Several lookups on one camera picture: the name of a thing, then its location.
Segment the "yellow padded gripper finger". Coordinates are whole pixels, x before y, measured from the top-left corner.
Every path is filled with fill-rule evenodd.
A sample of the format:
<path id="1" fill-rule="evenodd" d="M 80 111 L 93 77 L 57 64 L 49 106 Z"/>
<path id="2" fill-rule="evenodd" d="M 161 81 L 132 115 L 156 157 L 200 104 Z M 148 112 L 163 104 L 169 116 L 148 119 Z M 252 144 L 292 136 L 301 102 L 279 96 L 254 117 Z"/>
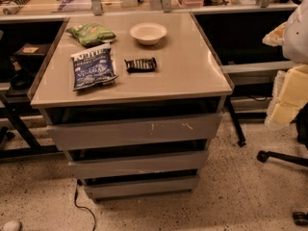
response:
<path id="1" fill-rule="evenodd" d="M 274 79 L 266 125 L 289 125 L 308 103 L 308 65 L 279 70 Z"/>

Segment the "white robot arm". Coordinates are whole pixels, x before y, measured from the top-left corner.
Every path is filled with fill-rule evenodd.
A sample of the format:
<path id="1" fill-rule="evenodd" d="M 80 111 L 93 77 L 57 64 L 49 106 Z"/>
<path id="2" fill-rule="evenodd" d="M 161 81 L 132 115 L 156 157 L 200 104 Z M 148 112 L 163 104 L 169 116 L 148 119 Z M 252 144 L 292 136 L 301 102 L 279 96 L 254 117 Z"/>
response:
<path id="1" fill-rule="evenodd" d="M 308 0 L 266 34 L 262 43 L 281 46 L 283 56 L 295 63 L 287 71 L 278 71 L 265 121 L 270 128 L 287 126 L 308 103 Z"/>

